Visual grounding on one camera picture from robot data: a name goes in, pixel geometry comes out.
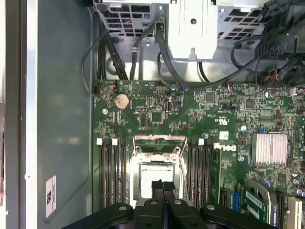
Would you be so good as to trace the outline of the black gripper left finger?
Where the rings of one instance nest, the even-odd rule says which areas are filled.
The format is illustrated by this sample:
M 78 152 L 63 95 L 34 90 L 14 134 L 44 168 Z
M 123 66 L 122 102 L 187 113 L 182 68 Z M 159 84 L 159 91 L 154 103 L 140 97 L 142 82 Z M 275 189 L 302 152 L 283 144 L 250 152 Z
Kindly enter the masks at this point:
M 96 213 L 84 217 L 66 229 L 160 229 L 163 226 L 163 191 L 161 180 L 152 182 L 151 199 L 141 199 L 135 208 L 127 203 L 115 203 Z

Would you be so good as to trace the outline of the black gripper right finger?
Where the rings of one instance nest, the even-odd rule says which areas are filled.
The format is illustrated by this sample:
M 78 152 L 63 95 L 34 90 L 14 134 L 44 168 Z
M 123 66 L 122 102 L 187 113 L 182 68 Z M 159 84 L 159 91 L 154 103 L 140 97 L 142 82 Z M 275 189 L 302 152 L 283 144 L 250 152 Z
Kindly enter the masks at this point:
M 254 217 L 216 203 L 206 203 L 197 209 L 191 202 L 176 198 L 173 182 L 164 183 L 169 211 L 170 229 L 271 229 L 272 226 Z

